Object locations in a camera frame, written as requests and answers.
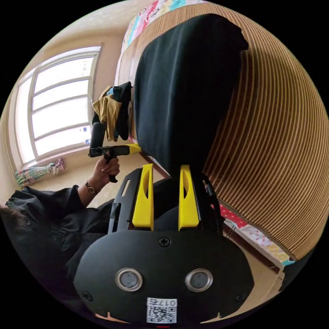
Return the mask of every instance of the hand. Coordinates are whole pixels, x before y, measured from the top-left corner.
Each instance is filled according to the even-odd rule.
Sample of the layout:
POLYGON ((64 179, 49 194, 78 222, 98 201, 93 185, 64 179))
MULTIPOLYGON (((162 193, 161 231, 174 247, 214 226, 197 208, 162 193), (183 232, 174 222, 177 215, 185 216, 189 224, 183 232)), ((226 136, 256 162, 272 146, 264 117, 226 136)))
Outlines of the hand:
POLYGON ((98 191, 110 182, 109 175, 116 176, 120 172, 118 158, 111 159, 109 163, 106 163, 106 161, 104 157, 99 159, 92 176, 88 179, 89 185, 95 187, 98 191))

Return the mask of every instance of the window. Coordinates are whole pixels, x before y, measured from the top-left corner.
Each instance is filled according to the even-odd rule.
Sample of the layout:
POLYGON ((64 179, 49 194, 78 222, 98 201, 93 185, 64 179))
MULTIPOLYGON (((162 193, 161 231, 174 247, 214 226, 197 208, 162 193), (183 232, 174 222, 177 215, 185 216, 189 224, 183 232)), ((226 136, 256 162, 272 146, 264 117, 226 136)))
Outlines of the window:
POLYGON ((99 51, 91 47, 58 55, 19 81, 12 98, 15 143, 10 142, 17 146, 12 151, 19 155, 17 168, 90 142, 99 51))

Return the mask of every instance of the yellow plastic part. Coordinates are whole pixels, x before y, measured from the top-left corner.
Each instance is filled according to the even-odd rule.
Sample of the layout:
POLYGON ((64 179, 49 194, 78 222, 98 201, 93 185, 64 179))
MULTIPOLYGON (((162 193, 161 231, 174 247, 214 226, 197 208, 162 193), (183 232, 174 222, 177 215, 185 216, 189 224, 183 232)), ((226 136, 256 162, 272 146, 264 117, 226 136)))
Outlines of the yellow plastic part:
POLYGON ((189 166, 181 166, 179 182, 179 218, 178 230, 182 228, 196 228, 199 224, 199 215, 196 205, 192 176, 189 166))
POLYGON ((129 146, 130 154, 142 151, 142 149, 139 147, 139 145, 137 143, 136 144, 128 144, 128 146, 129 146))
POLYGON ((151 163, 143 166, 133 214, 134 227, 153 231, 153 206, 153 164, 151 163))

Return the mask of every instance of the curtain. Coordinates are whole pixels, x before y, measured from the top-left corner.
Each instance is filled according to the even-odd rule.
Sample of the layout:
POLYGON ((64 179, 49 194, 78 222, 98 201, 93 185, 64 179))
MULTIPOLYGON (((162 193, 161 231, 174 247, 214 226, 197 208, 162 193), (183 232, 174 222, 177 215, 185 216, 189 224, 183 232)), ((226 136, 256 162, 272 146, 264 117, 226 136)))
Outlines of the curtain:
POLYGON ((58 159, 55 163, 50 163, 44 167, 31 167, 17 170, 15 178, 19 186, 27 186, 34 183, 38 178, 50 173, 57 175, 60 170, 65 170, 65 163, 63 159, 58 159))

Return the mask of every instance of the screw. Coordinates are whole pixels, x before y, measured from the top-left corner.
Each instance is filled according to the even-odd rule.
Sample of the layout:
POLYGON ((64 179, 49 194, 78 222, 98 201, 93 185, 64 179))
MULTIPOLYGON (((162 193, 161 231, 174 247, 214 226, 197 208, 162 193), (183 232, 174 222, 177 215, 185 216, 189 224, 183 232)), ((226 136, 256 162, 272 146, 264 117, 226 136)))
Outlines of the screw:
POLYGON ((244 293, 237 296, 236 301, 242 302, 246 298, 246 295, 244 293))
POLYGON ((93 301, 92 296, 90 294, 88 294, 87 292, 83 292, 82 297, 86 302, 92 302, 93 301))
POLYGON ((167 237, 162 237, 159 240, 159 244, 161 247, 168 247, 170 245, 170 240, 167 237))

